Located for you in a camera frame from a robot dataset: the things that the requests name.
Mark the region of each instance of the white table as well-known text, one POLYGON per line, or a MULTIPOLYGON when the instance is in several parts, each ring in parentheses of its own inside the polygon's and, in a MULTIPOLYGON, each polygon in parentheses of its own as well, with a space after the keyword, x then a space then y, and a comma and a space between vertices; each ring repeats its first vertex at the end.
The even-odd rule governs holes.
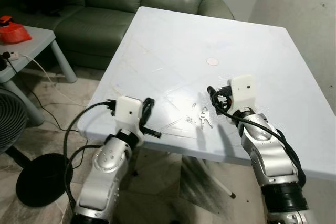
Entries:
MULTIPOLYGON (((220 162, 250 164, 235 126, 216 116, 206 88, 252 74, 257 112, 281 129, 307 176, 335 178, 335 116, 284 28, 140 7, 90 105, 128 95, 156 104, 144 147, 220 162), (210 66, 208 58, 216 58, 210 66), (214 128, 200 129, 206 106, 214 128), (192 116, 197 126, 186 122, 192 116)), ((99 106, 78 123, 81 134, 103 141, 115 133, 110 111, 99 106)))
MULTIPOLYGON (((0 44, 0 53, 18 52, 21 55, 27 55, 31 58, 38 56, 47 46, 51 46, 55 57, 70 83, 77 81, 77 77, 70 67, 67 59, 55 41, 55 34, 52 30, 41 29, 37 27, 25 26, 26 30, 31 36, 31 40, 21 42, 18 44, 0 44)), ((26 57, 21 57, 17 60, 11 61, 13 67, 17 72, 25 68, 31 60, 26 57)), ((20 91, 11 78, 16 72, 7 64, 7 68, 0 71, 0 85, 9 91, 17 94, 26 105, 29 121, 31 125, 40 125, 44 121, 42 113, 34 106, 34 104, 20 91)))

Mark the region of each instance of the black round base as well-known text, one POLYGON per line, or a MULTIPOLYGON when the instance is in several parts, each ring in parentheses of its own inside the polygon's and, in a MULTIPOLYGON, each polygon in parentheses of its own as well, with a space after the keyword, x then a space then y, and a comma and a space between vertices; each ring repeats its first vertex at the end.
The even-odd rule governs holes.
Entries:
MULTIPOLYGON (((46 154, 31 161, 21 172, 16 183, 19 200, 30 207, 46 206, 58 199, 64 192, 64 156, 46 154)), ((72 179, 72 167, 67 180, 72 179)))

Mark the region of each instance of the metal key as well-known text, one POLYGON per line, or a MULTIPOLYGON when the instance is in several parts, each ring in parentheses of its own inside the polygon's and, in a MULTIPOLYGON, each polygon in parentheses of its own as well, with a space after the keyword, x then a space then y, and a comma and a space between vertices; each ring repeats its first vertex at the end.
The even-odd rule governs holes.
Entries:
POLYGON ((208 110, 207 110, 206 107, 204 107, 202 109, 202 112, 200 113, 200 117, 199 118, 201 119, 201 129, 203 129, 203 127, 204 127, 204 120, 207 120, 208 123, 209 123, 209 125, 210 125, 210 127, 213 128, 213 125, 212 125, 212 123, 210 121, 210 112, 208 112, 208 110))

